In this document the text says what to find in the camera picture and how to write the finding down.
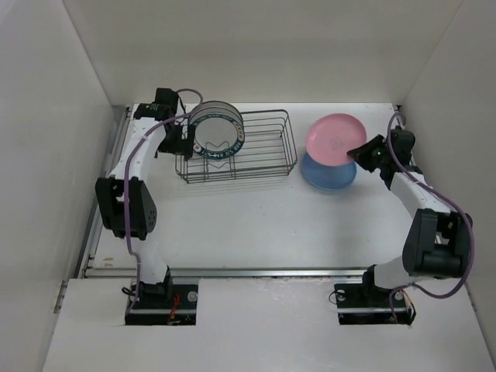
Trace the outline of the pink plastic plate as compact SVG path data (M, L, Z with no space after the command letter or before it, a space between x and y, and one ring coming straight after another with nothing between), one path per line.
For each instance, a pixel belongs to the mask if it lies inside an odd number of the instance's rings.
M367 142L367 131L356 117L334 113L318 119L309 128L305 149L317 163L330 167L351 163L348 152Z

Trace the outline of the blue plastic plate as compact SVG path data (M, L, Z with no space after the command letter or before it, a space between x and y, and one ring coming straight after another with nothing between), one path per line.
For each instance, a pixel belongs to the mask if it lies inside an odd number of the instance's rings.
M301 174L311 186L323 191L336 191L349 187L357 175L354 162L340 166L326 166L314 161L305 153L301 162Z

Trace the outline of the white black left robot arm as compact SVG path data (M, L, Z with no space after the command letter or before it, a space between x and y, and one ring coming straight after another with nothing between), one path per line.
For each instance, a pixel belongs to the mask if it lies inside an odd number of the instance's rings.
M152 160L159 153L193 155L195 128L188 125L191 113L181 99L193 93L203 102L201 93L192 88L158 88L151 103L140 103L130 118L129 138L115 167L95 183L95 192L103 225L117 238L124 239L130 256L136 260L136 284L125 291L132 301L140 299L143 281L142 254L133 241L144 241L155 228L157 207L146 179Z

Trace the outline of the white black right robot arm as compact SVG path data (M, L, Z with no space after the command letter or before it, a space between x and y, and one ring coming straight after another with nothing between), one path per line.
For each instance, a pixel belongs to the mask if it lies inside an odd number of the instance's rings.
M412 217L401 256L363 274L359 296L368 305L377 305L397 288L418 287L430 279L456 278L460 289L474 261L471 217L426 184L411 164L414 145L413 133L395 128L347 153L364 170L379 170L387 189Z

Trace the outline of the white plate green patterned rim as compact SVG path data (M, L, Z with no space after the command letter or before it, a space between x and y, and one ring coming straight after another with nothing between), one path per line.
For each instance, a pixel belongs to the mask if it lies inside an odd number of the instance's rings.
M193 151L206 159L230 158L245 143L243 121L235 116L221 113L200 115L190 124L195 128Z

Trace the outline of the grey rimmed plate at back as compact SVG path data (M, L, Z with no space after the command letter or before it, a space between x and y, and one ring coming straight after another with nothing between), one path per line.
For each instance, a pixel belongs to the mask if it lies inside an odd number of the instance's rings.
M189 119L194 120L196 116L202 116L212 113L219 113L231 117L236 117L240 122L243 120L240 111L234 105L231 105L228 102L217 100L203 102L197 108L194 108Z

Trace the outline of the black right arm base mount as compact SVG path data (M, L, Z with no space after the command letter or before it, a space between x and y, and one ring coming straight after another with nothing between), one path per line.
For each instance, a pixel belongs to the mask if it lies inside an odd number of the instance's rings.
M341 326L411 325L417 315L403 291L368 289L363 283L334 284L338 321Z

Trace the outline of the aluminium front rail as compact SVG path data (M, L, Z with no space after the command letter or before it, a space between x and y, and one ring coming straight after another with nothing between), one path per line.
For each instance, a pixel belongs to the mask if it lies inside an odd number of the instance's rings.
M296 277L361 277L365 267L353 268L171 268L174 277L182 278L296 278ZM134 277L135 269L130 268L93 268L84 269L80 278L124 278Z

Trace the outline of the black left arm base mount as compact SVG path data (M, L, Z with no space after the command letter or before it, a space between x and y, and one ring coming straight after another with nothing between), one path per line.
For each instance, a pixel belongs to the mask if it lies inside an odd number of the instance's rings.
M139 301L125 315L127 326L194 326L197 284L140 284Z

